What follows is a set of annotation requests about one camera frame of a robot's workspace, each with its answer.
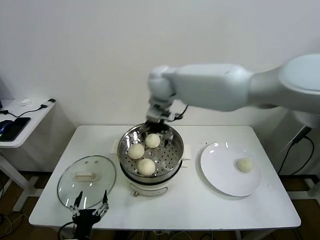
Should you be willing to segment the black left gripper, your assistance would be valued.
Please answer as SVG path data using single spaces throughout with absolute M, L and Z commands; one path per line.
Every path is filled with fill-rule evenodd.
M 73 205 L 69 206 L 72 213 L 72 221 L 76 225 L 74 239 L 88 240 L 91 236 L 93 225 L 100 221 L 100 215 L 105 215 L 109 210 L 108 191 L 104 191 L 102 202 L 97 209 L 82 209 L 79 210 L 82 200 L 83 191 L 75 198 Z

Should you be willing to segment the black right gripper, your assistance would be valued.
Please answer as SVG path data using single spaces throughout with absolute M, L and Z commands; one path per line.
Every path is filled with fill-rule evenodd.
M 140 139 L 144 140 L 147 133 L 164 133 L 164 146 L 166 147 L 174 137 L 173 131 L 170 127 L 164 123 L 163 120 L 155 122 L 152 120 L 147 120 L 145 123 L 141 124 L 139 127 Z

